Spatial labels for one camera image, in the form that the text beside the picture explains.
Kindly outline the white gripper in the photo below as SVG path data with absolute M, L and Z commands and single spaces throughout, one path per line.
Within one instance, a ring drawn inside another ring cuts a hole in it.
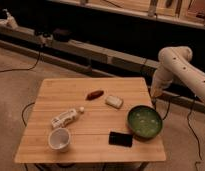
M 153 74 L 150 95 L 157 98 L 163 94 L 163 90 L 168 88 L 173 82 L 173 74 L 163 66 L 159 66 Z

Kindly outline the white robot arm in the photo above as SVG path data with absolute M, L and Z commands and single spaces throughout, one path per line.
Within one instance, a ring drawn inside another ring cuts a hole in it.
M 152 98 L 161 96 L 174 77 L 178 77 L 205 105 L 205 73 L 190 64 L 192 56 L 187 46 L 165 47 L 159 51 L 159 67 L 150 88 Z

